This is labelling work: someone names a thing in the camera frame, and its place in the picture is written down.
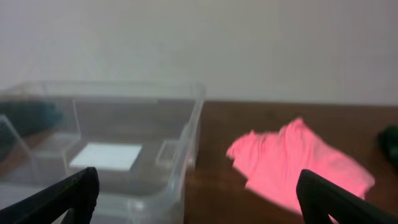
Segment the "pink cloth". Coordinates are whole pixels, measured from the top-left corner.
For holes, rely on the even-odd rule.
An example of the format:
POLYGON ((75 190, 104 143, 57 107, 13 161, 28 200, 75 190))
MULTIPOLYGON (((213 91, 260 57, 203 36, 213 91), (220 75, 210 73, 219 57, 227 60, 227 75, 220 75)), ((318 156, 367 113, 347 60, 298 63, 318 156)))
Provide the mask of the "pink cloth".
POLYGON ((364 198, 375 179, 361 164, 328 145, 297 118, 278 132, 251 131, 226 152, 233 167, 246 178, 246 188, 294 213, 301 208, 296 186, 302 170, 364 198))

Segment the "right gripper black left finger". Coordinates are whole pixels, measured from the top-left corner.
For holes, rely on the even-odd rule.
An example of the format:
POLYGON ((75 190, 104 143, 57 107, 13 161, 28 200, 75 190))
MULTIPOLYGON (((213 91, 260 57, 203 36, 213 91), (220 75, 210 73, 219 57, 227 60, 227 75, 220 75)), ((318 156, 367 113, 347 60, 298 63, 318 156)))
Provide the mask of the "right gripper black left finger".
POLYGON ((89 224, 100 191, 97 170, 87 167, 70 177, 1 210, 1 223, 89 224))

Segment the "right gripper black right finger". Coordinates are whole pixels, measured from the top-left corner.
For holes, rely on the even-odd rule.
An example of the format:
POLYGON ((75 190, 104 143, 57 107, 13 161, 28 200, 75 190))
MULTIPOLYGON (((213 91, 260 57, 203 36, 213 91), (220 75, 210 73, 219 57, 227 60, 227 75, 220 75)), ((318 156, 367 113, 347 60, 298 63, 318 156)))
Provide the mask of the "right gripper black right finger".
POLYGON ((397 224, 393 216, 318 174, 301 171, 296 194, 306 224, 397 224))

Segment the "dark green cloth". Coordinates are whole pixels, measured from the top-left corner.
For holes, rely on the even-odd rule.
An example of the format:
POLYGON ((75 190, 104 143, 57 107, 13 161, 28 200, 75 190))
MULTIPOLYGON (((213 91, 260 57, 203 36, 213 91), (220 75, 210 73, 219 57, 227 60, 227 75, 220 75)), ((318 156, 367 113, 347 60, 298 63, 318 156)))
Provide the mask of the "dark green cloth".
POLYGON ((397 136, 397 126, 388 126, 377 135, 379 148, 395 170, 397 170, 397 136))

